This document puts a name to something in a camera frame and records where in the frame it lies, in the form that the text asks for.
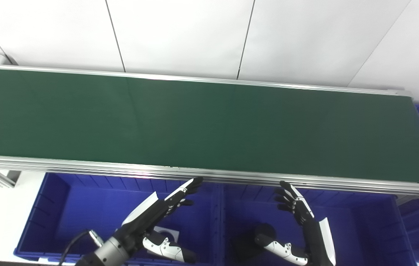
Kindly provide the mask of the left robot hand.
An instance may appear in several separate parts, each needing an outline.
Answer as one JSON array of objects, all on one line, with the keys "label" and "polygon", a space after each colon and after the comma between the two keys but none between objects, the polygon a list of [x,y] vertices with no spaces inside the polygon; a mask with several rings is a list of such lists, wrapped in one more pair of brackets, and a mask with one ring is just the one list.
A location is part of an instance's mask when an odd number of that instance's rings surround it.
[{"label": "left robot hand", "polygon": [[148,249],[159,256],[184,263],[196,263],[196,253],[179,246],[174,241],[154,230],[165,217],[173,214],[179,207],[193,205],[186,199],[195,194],[202,185],[203,177],[195,177],[171,192],[165,199],[159,199],[156,192],[148,196],[128,217],[122,226],[113,234],[119,246],[131,258],[141,249]]}]

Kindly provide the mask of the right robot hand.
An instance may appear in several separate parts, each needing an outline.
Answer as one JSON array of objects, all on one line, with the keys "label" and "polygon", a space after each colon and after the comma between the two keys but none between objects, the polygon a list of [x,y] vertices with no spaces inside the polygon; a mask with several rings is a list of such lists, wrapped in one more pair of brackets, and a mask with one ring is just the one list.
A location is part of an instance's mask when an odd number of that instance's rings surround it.
[{"label": "right robot hand", "polygon": [[304,236],[304,249],[293,244],[281,243],[270,224],[260,224],[254,232],[254,242],[261,248],[298,266],[335,266],[336,254],[328,218],[320,221],[304,196],[290,183],[279,182],[275,189],[277,208],[290,212],[301,226]]}]

